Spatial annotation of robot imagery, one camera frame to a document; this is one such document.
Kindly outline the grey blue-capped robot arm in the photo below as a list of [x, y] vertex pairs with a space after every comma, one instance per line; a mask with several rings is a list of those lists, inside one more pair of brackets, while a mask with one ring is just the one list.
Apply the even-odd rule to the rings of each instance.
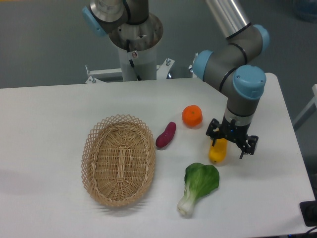
[[[209, 0], [227, 46], [220, 52], [202, 51], [193, 62], [193, 73], [227, 97], [222, 122], [213, 119], [206, 131], [213, 143], [226, 139], [242, 155], [254, 154], [258, 137], [249, 135], [253, 115], [264, 92], [265, 73], [250, 61], [265, 51], [268, 31], [250, 22], [237, 0]], [[98, 36], [108, 35], [124, 57], [125, 81], [156, 79], [156, 57], [145, 57], [161, 40], [161, 21], [149, 12], [146, 0], [92, 0], [82, 9], [83, 17]]]

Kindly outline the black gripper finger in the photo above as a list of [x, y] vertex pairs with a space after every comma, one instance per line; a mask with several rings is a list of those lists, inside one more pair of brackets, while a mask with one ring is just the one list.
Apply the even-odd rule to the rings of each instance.
[[212, 146], [215, 146], [218, 139], [222, 139], [221, 124], [218, 120], [212, 119], [206, 130], [206, 135], [210, 137]]
[[239, 148], [241, 149], [240, 159], [244, 155], [254, 155], [257, 147], [259, 137], [256, 135], [245, 135], [244, 138], [239, 139]]

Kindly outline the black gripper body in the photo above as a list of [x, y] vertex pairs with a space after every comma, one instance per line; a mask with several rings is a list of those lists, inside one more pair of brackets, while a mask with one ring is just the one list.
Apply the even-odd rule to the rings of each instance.
[[235, 143], [238, 147], [248, 147], [247, 132], [250, 123], [247, 125], [238, 125], [235, 119], [229, 119], [223, 116], [222, 123], [219, 127], [219, 139], [226, 139]]

